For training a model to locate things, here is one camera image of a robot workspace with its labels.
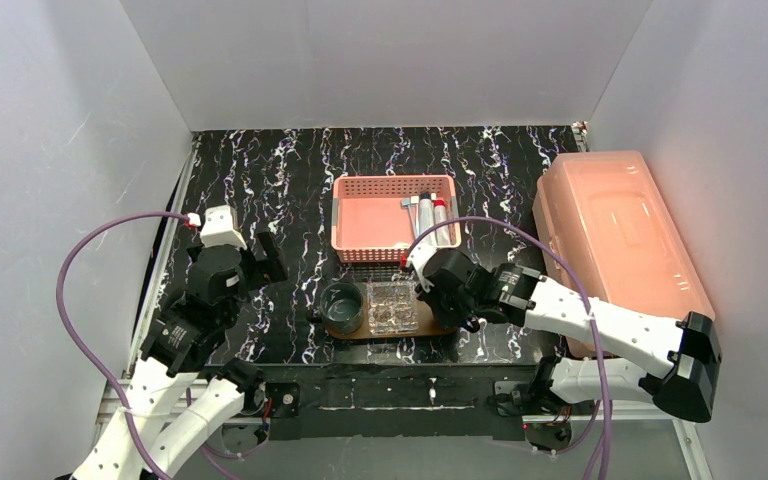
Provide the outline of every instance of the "table surface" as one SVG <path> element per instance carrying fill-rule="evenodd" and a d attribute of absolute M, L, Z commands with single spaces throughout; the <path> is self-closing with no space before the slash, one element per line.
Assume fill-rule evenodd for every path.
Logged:
<path fill-rule="evenodd" d="M 348 342 L 306 321 L 318 294 L 338 280 L 406 278 L 394 265 L 345 265 L 330 245 L 332 186 L 342 175 L 447 174 L 461 215 L 505 220 L 537 235 L 531 206 L 537 179 L 559 153 L 577 151 L 570 127 L 325 128 L 197 134 L 182 211 L 227 203 L 243 236 L 271 230 L 289 281 L 254 292 L 227 342 L 210 360 L 256 363 L 524 363 L 563 348 L 557 335 L 508 325 L 445 337 Z M 462 227 L 461 249 L 487 268 L 513 261 L 545 271 L 540 251 L 497 228 Z M 182 286 L 186 247 L 177 229 L 161 292 Z"/>

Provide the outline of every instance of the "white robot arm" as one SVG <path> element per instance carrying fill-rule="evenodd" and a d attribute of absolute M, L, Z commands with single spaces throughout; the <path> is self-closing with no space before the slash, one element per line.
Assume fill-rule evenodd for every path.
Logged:
<path fill-rule="evenodd" d="M 262 382 L 259 370 L 232 360 L 208 392 L 161 433 L 169 413 L 198 377 L 210 355 L 225 341 L 249 291 L 287 279 L 280 254 L 268 232 L 258 234 L 266 253 L 256 259 L 240 235 L 229 206 L 210 208 L 200 232 L 201 245 L 188 249 L 193 261 L 186 287 L 161 309 L 149 328 L 140 360 L 127 390 L 140 439 L 164 472 L 173 475 L 225 420 L 240 412 Z M 200 224 L 190 214 L 191 224 Z M 87 459 L 69 477 L 76 480 L 134 479 L 147 469 L 125 422 L 113 416 Z"/>
<path fill-rule="evenodd" d="M 503 263 L 485 270 L 452 248 L 419 244 L 407 258 L 419 277 L 419 299 L 444 328 L 476 331 L 478 318 L 592 342 L 579 294 L 536 270 Z M 652 402 L 675 417 L 707 422 L 722 353 L 710 318 L 657 317 L 590 298 L 599 338 L 622 358 L 605 362 L 614 399 Z M 534 396 L 567 404 L 601 398 L 596 362 L 544 358 L 530 387 Z"/>

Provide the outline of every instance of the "pink basket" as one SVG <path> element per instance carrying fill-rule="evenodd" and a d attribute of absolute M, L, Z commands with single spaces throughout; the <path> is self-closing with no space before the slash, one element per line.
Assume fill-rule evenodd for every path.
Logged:
<path fill-rule="evenodd" d="M 340 261 L 400 261 L 413 242 L 410 217 L 401 202 L 423 192 L 435 193 L 446 203 L 448 217 L 458 217 L 455 181 L 448 175 L 338 178 L 331 211 L 331 246 Z M 452 246 L 460 246 L 457 224 L 449 225 L 449 235 Z"/>

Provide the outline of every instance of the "white enclosure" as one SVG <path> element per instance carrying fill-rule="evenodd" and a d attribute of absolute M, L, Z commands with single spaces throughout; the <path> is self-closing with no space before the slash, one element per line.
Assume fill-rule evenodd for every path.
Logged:
<path fill-rule="evenodd" d="M 714 477 L 768 478 L 768 2 L 656 0 L 590 126 L 643 152 L 717 312 Z"/>
<path fill-rule="evenodd" d="M 192 130 L 586 120 L 650 0 L 123 0 Z"/>
<path fill-rule="evenodd" d="M 118 2 L 0 1 L 0 478 L 86 456 L 104 378 L 66 336 L 54 283 L 100 220 L 162 210 L 190 133 Z M 157 222 L 111 232 L 66 285 L 121 371 Z"/>
<path fill-rule="evenodd" d="M 190 131 L 581 120 L 643 153 L 717 311 L 713 476 L 768 478 L 768 2 L 0 0 L 0 478 L 86 455 L 104 380 L 57 271 L 166 206 Z M 114 371 L 156 229 L 102 237 L 67 282 Z"/>

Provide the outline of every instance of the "pink storage box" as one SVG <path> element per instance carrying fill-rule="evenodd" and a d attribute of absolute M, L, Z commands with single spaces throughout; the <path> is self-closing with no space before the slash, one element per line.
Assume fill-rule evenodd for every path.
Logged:
<path fill-rule="evenodd" d="M 650 315 L 714 318 L 696 270 L 638 152 L 558 155 L 537 181 L 540 240 L 563 258 L 588 295 Z M 548 255 L 551 278 L 574 288 Z M 586 357 L 593 345 L 568 339 Z"/>
<path fill-rule="evenodd" d="M 445 202 L 448 218 L 458 217 L 455 181 L 448 175 L 338 178 L 331 211 L 331 246 L 340 261 L 401 261 L 413 242 L 410 217 L 401 201 L 423 192 L 434 193 Z M 460 228 L 457 224 L 448 228 L 452 246 L 460 246 Z"/>

